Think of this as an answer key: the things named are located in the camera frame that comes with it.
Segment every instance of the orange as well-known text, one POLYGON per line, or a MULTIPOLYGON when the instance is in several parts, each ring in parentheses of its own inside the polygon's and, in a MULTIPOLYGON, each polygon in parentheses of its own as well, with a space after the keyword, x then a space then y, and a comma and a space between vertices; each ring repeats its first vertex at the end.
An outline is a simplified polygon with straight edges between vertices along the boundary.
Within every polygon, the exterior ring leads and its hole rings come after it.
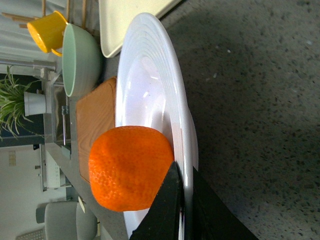
POLYGON ((145 126, 112 128, 94 141, 90 151, 92 194, 113 211, 147 209, 173 160, 173 150, 161 132, 145 126))

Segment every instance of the yellow mug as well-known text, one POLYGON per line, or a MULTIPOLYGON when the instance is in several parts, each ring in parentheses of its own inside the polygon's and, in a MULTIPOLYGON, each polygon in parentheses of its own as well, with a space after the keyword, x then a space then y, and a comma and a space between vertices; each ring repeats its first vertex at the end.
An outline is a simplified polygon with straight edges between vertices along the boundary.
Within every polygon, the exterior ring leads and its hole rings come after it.
POLYGON ((62 53, 57 49, 62 48, 64 31, 68 22, 59 12, 38 18, 27 23, 27 28, 31 37, 44 53, 54 53, 62 57, 62 53))

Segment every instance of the mint green bowl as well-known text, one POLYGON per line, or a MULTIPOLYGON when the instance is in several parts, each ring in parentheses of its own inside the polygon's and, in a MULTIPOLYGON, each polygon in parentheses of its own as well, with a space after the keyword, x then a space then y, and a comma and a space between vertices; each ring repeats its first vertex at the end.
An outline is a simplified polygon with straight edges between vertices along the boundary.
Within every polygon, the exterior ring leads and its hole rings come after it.
POLYGON ((63 36, 62 76, 65 94, 84 96, 91 92, 102 71, 102 53, 94 37, 69 23, 63 36))

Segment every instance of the terrazzo surface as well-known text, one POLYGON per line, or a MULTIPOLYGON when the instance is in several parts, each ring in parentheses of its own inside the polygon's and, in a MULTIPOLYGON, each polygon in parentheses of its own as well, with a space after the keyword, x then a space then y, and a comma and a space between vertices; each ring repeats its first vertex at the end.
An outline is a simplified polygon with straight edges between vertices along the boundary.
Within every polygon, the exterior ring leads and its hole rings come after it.
POLYGON ((320 239, 320 1, 188 0, 162 23, 199 172, 259 239, 320 239))

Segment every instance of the potted plant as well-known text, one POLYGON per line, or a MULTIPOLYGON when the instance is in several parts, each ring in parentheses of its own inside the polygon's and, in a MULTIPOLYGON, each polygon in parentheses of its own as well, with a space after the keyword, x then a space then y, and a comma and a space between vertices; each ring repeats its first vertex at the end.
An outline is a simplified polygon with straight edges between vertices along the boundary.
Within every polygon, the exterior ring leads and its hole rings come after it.
POLYGON ((10 68, 7 66, 7 75, 4 79, 0 80, 0 135, 2 130, 5 130, 10 132, 14 137, 17 137, 19 134, 18 128, 26 129, 23 120, 32 122, 26 116, 46 112, 46 98, 42 94, 26 93, 31 84, 36 81, 30 82, 27 85, 19 84, 18 79, 15 79, 10 73, 10 68), (30 100, 30 94, 31 96, 39 95, 41 97, 41 106, 35 107, 40 112, 37 111, 30 114, 32 106, 29 106, 29 103, 37 102, 30 100))

